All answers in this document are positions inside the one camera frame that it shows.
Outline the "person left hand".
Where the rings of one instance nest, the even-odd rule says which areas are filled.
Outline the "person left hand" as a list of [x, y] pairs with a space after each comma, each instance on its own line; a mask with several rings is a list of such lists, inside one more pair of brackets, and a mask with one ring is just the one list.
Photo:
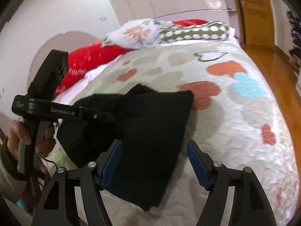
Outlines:
[[[56, 144], [54, 134], [54, 126], [50, 125], [44, 133], [44, 139], [36, 144], [36, 153], [40, 158], [46, 158], [53, 150]], [[18, 145], [20, 141], [25, 145], [30, 145], [30, 134], [22, 122], [13, 120], [8, 133], [7, 148], [15, 160], [18, 160]]]

